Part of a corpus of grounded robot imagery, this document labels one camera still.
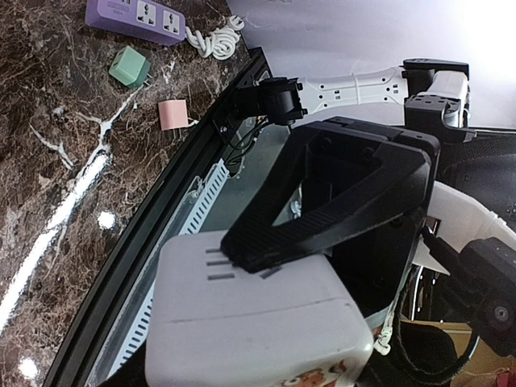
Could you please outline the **purple power strip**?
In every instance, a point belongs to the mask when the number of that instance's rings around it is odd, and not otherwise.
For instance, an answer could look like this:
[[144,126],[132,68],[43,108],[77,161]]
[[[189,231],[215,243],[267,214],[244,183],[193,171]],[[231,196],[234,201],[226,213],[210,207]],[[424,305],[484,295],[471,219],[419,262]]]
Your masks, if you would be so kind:
[[85,23],[167,47],[185,39],[185,16],[154,1],[90,0],[86,2]]

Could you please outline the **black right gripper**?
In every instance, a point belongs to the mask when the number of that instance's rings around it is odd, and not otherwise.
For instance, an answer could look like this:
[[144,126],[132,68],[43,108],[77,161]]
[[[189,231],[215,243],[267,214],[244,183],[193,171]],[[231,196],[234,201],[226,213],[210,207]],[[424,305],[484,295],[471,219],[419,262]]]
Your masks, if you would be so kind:
[[[429,215],[432,232],[456,251],[496,237],[515,250],[515,232],[486,200],[444,184],[463,163],[497,162],[515,149],[502,136],[442,146]],[[223,236],[221,251],[257,273],[353,239],[421,209],[431,191],[431,137],[421,132],[349,120],[295,128],[249,204]],[[432,257],[423,241],[419,257]],[[445,283],[442,280],[442,297]],[[466,352],[451,363],[451,342],[435,327],[401,321],[393,304],[392,348],[374,352],[360,386],[441,386],[460,372],[481,337],[472,330]]]

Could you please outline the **green charger plug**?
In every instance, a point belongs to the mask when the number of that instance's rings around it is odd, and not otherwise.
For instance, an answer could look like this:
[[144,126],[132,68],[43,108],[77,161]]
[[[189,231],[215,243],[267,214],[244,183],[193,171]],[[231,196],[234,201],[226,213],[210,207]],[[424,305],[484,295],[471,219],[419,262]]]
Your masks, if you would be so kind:
[[130,89],[139,88],[148,78],[150,61],[130,46],[120,49],[108,70],[116,81]]

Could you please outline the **white cube adapter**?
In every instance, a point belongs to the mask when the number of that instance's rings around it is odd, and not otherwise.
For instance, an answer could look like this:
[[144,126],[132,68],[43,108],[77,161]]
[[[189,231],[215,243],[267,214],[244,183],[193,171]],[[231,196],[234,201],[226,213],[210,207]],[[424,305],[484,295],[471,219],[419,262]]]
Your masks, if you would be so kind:
[[150,386],[351,386],[373,337],[327,258],[250,274],[220,251],[220,231],[196,234],[178,271],[181,302],[156,343]]

